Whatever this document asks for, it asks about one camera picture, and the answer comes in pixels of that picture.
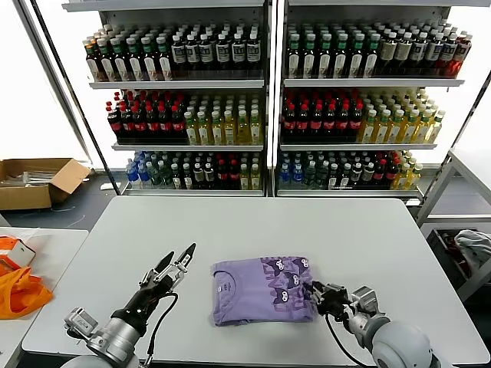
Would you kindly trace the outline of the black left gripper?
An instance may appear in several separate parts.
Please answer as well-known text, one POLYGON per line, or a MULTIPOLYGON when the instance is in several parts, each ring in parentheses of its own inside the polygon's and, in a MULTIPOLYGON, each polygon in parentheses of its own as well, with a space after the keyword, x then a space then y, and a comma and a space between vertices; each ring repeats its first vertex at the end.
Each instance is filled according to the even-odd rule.
POLYGON ((121 319, 132 327, 145 327, 159 300, 188 272, 195 250, 196 244, 192 243, 176 260, 173 260, 174 251, 168 253, 143 276, 139 282, 140 289, 127 304, 110 317, 121 319))

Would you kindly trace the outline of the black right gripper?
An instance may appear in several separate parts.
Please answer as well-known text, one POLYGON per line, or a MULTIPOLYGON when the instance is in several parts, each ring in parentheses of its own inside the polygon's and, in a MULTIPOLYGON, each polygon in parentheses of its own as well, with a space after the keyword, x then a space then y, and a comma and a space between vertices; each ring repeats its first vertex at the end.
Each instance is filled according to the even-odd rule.
POLYGON ((315 293, 306 292, 305 298, 317 306, 321 316, 331 315, 335 319, 348 318, 345 308, 349 306, 351 301, 348 299, 348 291, 345 287, 336 284, 323 284, 320 281, 313 281, 311 286, 315 293))

